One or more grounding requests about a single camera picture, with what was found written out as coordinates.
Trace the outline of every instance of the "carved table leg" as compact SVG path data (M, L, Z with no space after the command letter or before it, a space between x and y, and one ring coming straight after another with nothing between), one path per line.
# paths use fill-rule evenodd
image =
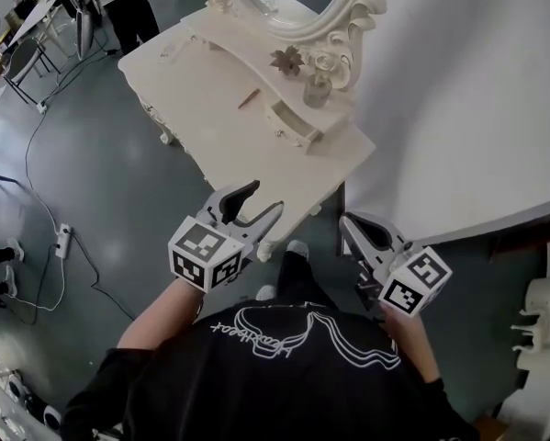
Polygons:
M145 103L143 100L140 100L140 103L142 107L144 108L144 111L148 114L148 116L151 117L151 119L158 125L159 128L163 131L163 134L161 135L161 141L164 145L170 145L174 141L174 135L173 133L166 127L163 120L161 119L160 115L154 109L153 106Z

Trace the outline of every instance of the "white sneaker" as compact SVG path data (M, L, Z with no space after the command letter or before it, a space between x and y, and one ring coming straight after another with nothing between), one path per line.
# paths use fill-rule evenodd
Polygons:
M271 286L270 284L267 284L266 286L262 286L258 291L258 294L256 294L256 300L270 300L270 299L274 299L275 297L276 297L276 288L275 286Z
M16 253L16 258L19 261L24 261L24 256L26 256L26 254L24 253L24 249L21 247L16 239L7 240L7 246L14 249L14 252Z
M286 246L286 250L294 254L300 254L309 261L309 247L306 243L300 242L299 240L292 240L289 242L289 245Z
M6 266L5 283L7 284L7 295L14 298L17 295L16 273L14 273L14 268L10 265Z

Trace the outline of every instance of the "chair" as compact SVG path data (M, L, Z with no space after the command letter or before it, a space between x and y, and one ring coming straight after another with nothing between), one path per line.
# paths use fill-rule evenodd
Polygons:
M50 69L44 62L44 59L46 59L50 65L54 67L54 70L58 74L61 73L61 71L58 70L56 65L54 65L50 58L46 55L40 44L32 38L24 40L21 44L19 44L11 56L11 61L9 63L9 67L7 67L4 78L9 86L14 89L17 95L23 99L26 104L28 104L26 98L29 99L34 105L37 105L38 103L24 90L22 90L19 85L38 61L42 62L42 65L44 65L47 72L50 72Z

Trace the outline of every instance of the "concrete floor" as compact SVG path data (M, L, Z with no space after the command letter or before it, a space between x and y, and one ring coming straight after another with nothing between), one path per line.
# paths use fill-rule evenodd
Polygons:
M151 3L166 29L205 0ZM48 54L64 64L56 49L48 48ZM40 98L54 83L52 76L31 74L24 86ZM24 153L40 119L6 89L0 101L1 175L27 183ZM197 212L210 193L191 157L178 146L165 147L159 136L117 60L106 58L54 99L28 156L34 187L57 221L72 225L86 245L100 271L100 286L134 314L170 283L166 244L184 216ZM352 291L358 268L335 255L336 205L332 197L293 238L309 244L316 277L338 304L363 313ZM17 237L27 251L26 262L15 270L20 297L33 301L54 242L50 220L25 190L0 185L0 247L8 237ZM455 275L424 315L451 400L472 418L513 390L517 371L509 327L527 284L542 273L544 255L521 252L490 263L488 239L482 237L441 245L439 251ZM234 285L212 292L203 314L274 283L280 253L265 265L251 266ZM20 320L32 317L27 305L8 300L15 314L0 311L1 362L21 369L27 384L59 409L92 377L129 324L110 300L89 288L95 276L76 243L64 263L66 293L56 311L40 311L33 326ZM0 277L4 272L0 267ZM61 285L60 262L52 260L40 303L55 303Z

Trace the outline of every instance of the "electrical cable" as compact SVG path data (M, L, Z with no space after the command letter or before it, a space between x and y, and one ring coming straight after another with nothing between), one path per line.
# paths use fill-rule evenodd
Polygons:
M98 51L94 52L91 56L89 57L93 57L95 56L96 54L98 54ZM104 55L103 57L99 58L99 59L96 59L95 61L91 61L90 63L88 63L87 65L85 65L81 71L75 76L73 77L73 79L71 79L70 82L68 82L65 86L63 86L62 88L60 88L60 86L57 86L52 92L50 95L48 95L48 97L44 100L46 101L47 99L53 97L53 96L57 96L59 93L61 93L64 89L66 89L70 84L73 83L74 80L77 79L77 77L79 75L81 75L84 71L84 69L90 65L91 63L94 63L94 62L99 62L103 59L106 58L106 55ZM69 71L69 73L67 73L61 80L61 82L64 81L64 79L70 74L70 72L72 72L80 63L82 63L84 61L81 61L79 63L77 63L72 69L71 71ZM50 210L50 208L48 207L48 205L42 200L42 198L40 197L40 195L38 194L38 192L36 191L36 189L34 188L34 185L32 183L32 180L29 176L29 171L28 171L28 154L29 154L29 149L31 147L31 144L32 144L32 141L34 140L34 137L36 136L36 134L38 133L38 130L39 128L42 126L42 124L44 123L44 120L46 119L46 117L48 116L48 113L49 111L47 111L46 113L44 113L44 116L42 116L42 119L40 120L40 122L38 123L38 126L36 126L36 129L34 129L34 131L32 132L32 135L30 136L29 138L29 142L28 142L28 147L26 147L26 153L24 155L24 163L25 163L25 170L26 170L26 178L28 179L28 183L29 183L29 191L32 193L32 195L34 195L34 197L38 200L38 202L44 207L44 209L48 212L48 215L51 219L51 222L52 222L52 229L54 231L54 234L56 236L58 236L58 227L56 225L56 220L54 219L54 216ZM42 278L40 279L40 283L39 283L39 291L41 290L41 286L42 286L42 282L43 282L43 278L45 276L45 273L46 273L46 268L48 266L48 263L50 261L50 250L51 248L49 248L49 254L48 254L48 260L46 262L46 265L44 266L44 272L42 274ZM61 259L61 274L62 274L62 292L61 292L61 296L59 297L58 301L56 302L56 304L54 305L54 307L52 308L48 308L48 307L44 307L44 306L40 306L39 305L39 292L38 292L38 295L36 297L36 303L33 303L33 302L28 302L27 300L22 300L22 299L19 299L19 298L13 298L19 302L22 302L24 304L27 304L27 305L30 305L32 307L34 307L36 309L36 313L38 312L38 309L40 310L44 310L44 311L55 311L59 304L62 302L62 298L64 296L64 291L66 289L66 276L64 275L64 260Z
M82 61L79 61L78 63L76 63L76 64L74 65L74 67L73 67L69 72L67 72L67 73L64 75L64 77L61 79L61 81L58 80L59 75L56 75L56 85L57 85L57 87L56 87L48 96L46 96L46 98L44 98L44 99L42 100L42 102L45 103L45 102L48 101L50 98L52 98L52 97L58 95L60 92L62 92L62 91L64 90L65 87L64 87L64 88L61 88L61 84L64 82L64 80L66 80L66 78L67 78L68 76L70 76L71 73L72 73L74 70L78 69L82 64L84 64L85 62L89 61L90 59L93 59L100 51L105 52L106 55L110 55L109 53L107 53L107 51L106 51L106 49L105 49L106 44L109 42L109 36L107 35L107 32L106 32L104 29L103 29L103 31L104 31L105 34L106 34L106 41L103 43L103 45L99 42L99 39L96 37L96 35L95 35L95 34L93 35L93 37L94 37L95 41L97 42L97 45L99 46L100 49L99 49L98 51L93 52L91 55L85 57ZM99 62L99 61L101 61L101 60L103 60L103 58L97 59L97 61L91 61L91 62L88 63L87 65L90 65L92 62ZM71 84L75 79L76 79L76 77L74 77L74 78L71 80L71 82L69 82L69 84Z
M87 253L87 251L85 250L85 248L83 247L83 244L81 243L81 241L79 240L79 238L74 234L74 232L71 232L71 236L75 239L75 241L78 243L79 247L81 247L81 250L83 251L83 254L84 254L84 257L85 259L87 260L87 262L89 263L89 265L91 265L91 267L93 268L93 271L95 271L95 282L90 286L91 289L94 289L96 291L99 291L101 292L102 294L104 294L105 296L107 296L108 298L110 298L114 304L116 304L116 306L118 306L118 309L120 309L122 312L124 312L124 314L132 321L134 321L134 317L132 317L132 315L126 311L120 304L119 302L117 302L113 297L111 297L110 294L108 294L106 291L102 290L101 288L96 288L95 286L97 286L97 284L99 283L99 270L97 269L97 267L95 266L95 264L93 263L93 261L91 260L91 257L89 256L89 253Z
M56 302L56 304L54 304L54 307L52 307L52 308L44 307L44 306L38 305L37 301L36 301L36 303L28 302L27 300L22 300L18 297L14 297L13 299L17 300L18 302L22 302L24 304L31 305L32 307L34 307L36 309L40 309L42 311L48 311L48 312L56 311L56 308L62 302L62 298L64 297L64 291L66 289L66 278L64 276L64 260L63 259L61 259L61 271L62 271L62 291L61 291L61 296L58 298L58 301Z
M42 276L39 279L38 292L36 293L36 304L33 304L31 302L26 302L25 300L21 300L21 299L18 299L18 298L13 298L15 300L19 300L20 302L24 302L26 304L29 304L34 308L34 316L32 317L31 322L26 322L24 319L19 317L19 315L17 315L15 312L11 311L11 309L10 309L11 313L13 313L16 317L18 317L18 319L20 321L22 321L23 323L25 323L26 325L29 325L29 326L32 326L32 325L36 324L36 322L38 321L38 309L41 309L41 307L37 304L39 303L39 295L42 291L42 285L44 284L44 278L46 277L46 271L48 270L48 264L51 261L52 248L56 248L56 243L53 243L51 246L48 247L48 255L46 256L46 263L44 264L44 267L42 268Z
M81 71L75 75L71 81L66 84L65 86L63 86L62 88L58 87L54 92L52 92L50 95L48 95L46 98L44 98L44 102L46 102L47 100L49 100L51 97L53 96L57 96L58 94L62 93L66 88L68 88L68 86L74 82L84 71L84 69L86 69L89 65L91 65L92 63L96 63L96 62L100 62L100 61L103 61L105 58L107 57L107 54L101 56L99 59L95 59L94 61L91 61L90 63L86 64L82 69Z

